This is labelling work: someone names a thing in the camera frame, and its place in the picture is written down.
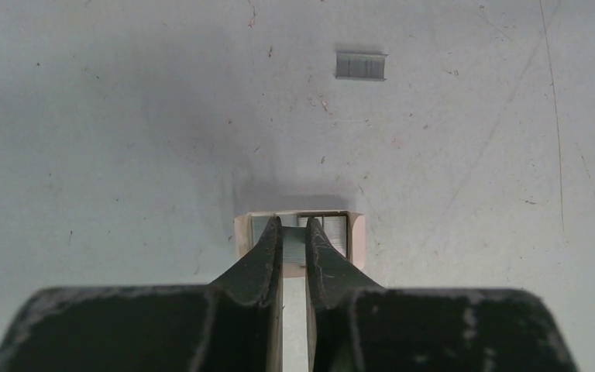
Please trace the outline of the staple strip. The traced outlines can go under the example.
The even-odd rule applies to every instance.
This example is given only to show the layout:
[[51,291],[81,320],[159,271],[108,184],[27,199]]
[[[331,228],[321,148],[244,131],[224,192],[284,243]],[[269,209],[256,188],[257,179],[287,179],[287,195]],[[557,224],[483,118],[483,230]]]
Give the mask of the staple strip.
[[335,77],[359,81],[385,81],[387,55],[358,51],[337,51]]
[[306,228],[296,226],[282,227],[283,260],[300,267],[305,265]]

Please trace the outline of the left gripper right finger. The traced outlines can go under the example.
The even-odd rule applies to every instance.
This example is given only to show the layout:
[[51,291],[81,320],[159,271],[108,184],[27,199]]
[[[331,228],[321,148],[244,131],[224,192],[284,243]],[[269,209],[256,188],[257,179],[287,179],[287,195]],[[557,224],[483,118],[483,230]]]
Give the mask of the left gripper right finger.
[[312,371],[574,371],[554,318],[510,288],[384,288],[305,227]]

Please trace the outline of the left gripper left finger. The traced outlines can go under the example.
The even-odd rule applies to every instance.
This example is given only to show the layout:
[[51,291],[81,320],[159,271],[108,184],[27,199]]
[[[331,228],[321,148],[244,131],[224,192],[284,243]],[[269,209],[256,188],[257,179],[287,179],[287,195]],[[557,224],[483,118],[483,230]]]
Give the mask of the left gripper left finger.
[[283,233],[209,284],[44,288],[0,342],[0,371],[279,371]]

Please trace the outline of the staple tray box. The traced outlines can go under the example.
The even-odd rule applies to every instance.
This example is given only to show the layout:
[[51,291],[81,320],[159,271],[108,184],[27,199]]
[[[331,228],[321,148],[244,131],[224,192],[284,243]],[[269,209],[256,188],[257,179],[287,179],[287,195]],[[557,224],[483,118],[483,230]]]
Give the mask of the staple tray box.
[[[234,241],[239,258],[245,256],[260,240],[270,217],[277,216],[282,226],[306,227],[314,217],[324,229],[334,249],[359,269],[366,260],[366,218],[358,212],[345,210],[284,210],[248,212],[234,218]],[[283,264],[285,278],[303,277],[305,265]]]

